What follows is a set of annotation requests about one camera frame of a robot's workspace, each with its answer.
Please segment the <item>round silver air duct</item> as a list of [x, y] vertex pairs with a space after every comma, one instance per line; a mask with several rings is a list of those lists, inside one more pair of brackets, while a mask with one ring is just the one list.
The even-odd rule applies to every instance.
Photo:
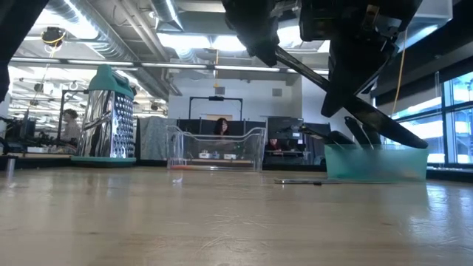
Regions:
[[76, 38], [86, 39], [97, 54], [109, 61], [137, 61], [138, 56], [87, 0], [49, 0], [47, 11]]

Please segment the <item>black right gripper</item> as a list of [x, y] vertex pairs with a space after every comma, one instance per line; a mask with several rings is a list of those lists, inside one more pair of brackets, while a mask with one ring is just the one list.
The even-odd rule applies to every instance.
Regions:
[[[330, 41], [329, 85], [321, 114], [332, 117], [374, 82], [397, 55], [396, 0], [298, 0], [303, 41]], [[273, 67], [282, 15], [279, 0], [222, 0], [227, 25], [248, 54]]]

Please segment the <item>silver butter knife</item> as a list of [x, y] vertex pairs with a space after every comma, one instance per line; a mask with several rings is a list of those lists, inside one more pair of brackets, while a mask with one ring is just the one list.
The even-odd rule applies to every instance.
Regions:
[[274, 183], [281, 185], [328, 185], [328, 184], [393, 184], [386, 181], [350, 181], [350, 180], [305, 180], [305, 179], [275, 179]]

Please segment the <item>black robot rig frame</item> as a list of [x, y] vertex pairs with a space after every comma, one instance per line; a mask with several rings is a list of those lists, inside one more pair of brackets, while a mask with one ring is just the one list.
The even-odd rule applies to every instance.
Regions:
[[243, 120], [243, 116], [242, 116], [242, 109], [243, 109], [243, 98], [226, 98], [226, 97], [223, 97], [223, 96], [218, 96], [218, 95], [215, 95], [215, 96], [208, 96], [208, 97], [199, 97], [199, 96], [191, 96], [189, 97], [189, 100], [188, 100], [188, 119], [190, 120], [191, 119], [191, 113], [192, 113], [192, 101], [193, 100], [209, 100], [209, 101], [226, 101], [226, 100], [236, 100], [236, 101], [239, 101], [240, 103], [240, 108], [239, 108], [239, 120]]

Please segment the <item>person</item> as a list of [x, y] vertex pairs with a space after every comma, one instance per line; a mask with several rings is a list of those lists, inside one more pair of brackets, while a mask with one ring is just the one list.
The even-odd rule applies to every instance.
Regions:
[[286, 139], [269, 139], [265, 145], [265, 151], [294, 151], [295, 148], [290, 145], [289, 140]]
[[213, 133], [219, 136], [229, 135], [228, 121], [223, 117], [217, 119]]
[[78, 113], [73, 109], [65, 109], [63, 112], [63, 121], [65, 123], [64, 132], [61, 140], [76, 148], [81, 138], [81, 127], [77, 122]]

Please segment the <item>black equipment cabinet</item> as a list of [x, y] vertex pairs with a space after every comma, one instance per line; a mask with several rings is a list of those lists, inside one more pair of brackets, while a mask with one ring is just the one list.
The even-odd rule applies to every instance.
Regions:
[[302, 165], [305, 158], [304, 137], [299, 132], [303, 120], [294, 117], [269, 117], [267, 120], [267, 143], [269, 139], [286, 139], [294, 151], [265, 151], [265, 162], [278, 165]]

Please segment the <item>large window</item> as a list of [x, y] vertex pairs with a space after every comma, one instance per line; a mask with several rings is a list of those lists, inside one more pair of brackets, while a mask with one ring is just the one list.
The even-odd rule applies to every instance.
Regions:
[[374, 98], [382, 112], [428, 143], [428, 163], [473, 165], [473, 72], [436, 72]]

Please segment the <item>grey cloth partition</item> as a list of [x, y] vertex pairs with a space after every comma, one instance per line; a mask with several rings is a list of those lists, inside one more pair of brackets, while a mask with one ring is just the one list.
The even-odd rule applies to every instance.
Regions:
[[157, 116], [137, 119], [137, 159], [164, 160], [166, 154], [167, 126], [176, 126], [176, 119]]

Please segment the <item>light wooden workbench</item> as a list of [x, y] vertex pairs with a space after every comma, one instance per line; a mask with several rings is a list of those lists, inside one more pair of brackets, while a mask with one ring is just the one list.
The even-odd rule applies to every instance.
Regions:
[[70, 154], [50, 154], [50, 153], [9, 153], [0, 154], [0, 159], [17, 159], [17, 160], [57, 160], [69, 159]]

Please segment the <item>rectangular silver air duct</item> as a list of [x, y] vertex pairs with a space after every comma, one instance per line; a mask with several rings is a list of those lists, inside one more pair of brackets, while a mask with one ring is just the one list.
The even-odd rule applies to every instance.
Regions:
[[400, 47], [398, 57], [419, 56], [434, 52], [442, 46], [443, 27], [454, 16], [453, 0], [422, 0], [410, 21], [406, 32], [400, 34], [396, 44]]

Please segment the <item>slotted black turner steel neck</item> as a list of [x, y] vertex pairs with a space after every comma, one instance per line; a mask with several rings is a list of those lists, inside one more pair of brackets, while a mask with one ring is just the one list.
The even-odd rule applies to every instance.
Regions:
[[[326, 78], [311, 70], [279, 46], [276, 47], [275, 54], [279, 62], [303, 75], [326, 93], [329, 92], [330, 82]], [[371, 127], [377, 133], [390, 140], [417, 149], [426, 149], [428, 147], [428, 143], [425, 140], [419, 138], [410, 130], [404, 128], [398, 122], [355, 95], [348, 95], [348, 100], [343, 105], [343, 108], [364, 125]]]

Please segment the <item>teal translucent plastic bin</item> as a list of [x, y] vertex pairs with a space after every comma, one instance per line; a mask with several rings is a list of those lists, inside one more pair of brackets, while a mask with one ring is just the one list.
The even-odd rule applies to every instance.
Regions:
[[423, 182], [429, 151], [402, 145], [326, 145], [330, 180], [362, 183]]

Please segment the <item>all-black slotted spatula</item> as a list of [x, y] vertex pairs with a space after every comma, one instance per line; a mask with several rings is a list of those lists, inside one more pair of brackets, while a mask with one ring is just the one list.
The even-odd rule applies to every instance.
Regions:
[[320, 139], [324, 144], [328, 145], [355, 145], [351, 139], [339, 131], [331, 131], [328, 134], [322, 134], [321, 132], [311, 129], [306, 124], [302, 124], [299, 127], [299, 132], [309, 135], [312, 138]]

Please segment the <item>clear plastic bin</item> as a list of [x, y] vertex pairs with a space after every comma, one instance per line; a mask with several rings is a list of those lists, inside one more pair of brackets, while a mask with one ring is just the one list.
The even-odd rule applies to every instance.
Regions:
[[166, 134], [167, 168], [175, 165], [201, 166], [204, 171], [260, 172], [265, 145], [257, 143], [204, 144], [183, 136], [177, 126]]

